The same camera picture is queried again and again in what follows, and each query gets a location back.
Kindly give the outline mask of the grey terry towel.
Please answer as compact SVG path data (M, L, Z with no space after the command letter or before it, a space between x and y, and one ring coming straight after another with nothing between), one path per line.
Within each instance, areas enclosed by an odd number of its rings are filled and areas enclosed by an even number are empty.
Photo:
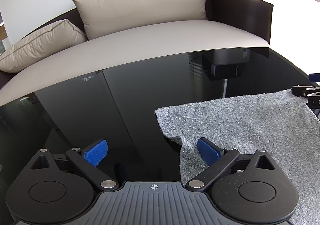
M189 103L156 110L163 135L181 145L186 183L207 168L197 141L204 137L240 153L266 150L299 193L294 224L319 224L319 119L290 90Z

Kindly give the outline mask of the dark brown sofa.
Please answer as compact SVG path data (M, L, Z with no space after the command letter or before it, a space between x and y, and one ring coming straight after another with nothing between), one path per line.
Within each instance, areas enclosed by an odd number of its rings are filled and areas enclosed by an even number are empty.
M206 0L205 9L205 20L140 26L95 39L85 34L85 42L18 73L1 71L1 105L75 77L147 59L211 49L268 49L272 4L262 0ZM36 30L64 19L85 33L76 6Z

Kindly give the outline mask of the small beige side cushion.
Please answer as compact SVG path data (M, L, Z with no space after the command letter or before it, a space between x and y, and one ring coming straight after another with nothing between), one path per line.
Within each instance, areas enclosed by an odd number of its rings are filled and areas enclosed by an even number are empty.
M1 71L18 73L57 52L87 40L69 20L58 20L27 35L1 55Z

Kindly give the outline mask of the large beige back cushion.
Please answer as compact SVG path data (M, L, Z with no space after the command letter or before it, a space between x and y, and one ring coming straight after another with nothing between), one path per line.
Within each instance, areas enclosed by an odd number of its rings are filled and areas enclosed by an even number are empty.
M140 26L205 20L206 0L72 0L89 39Z

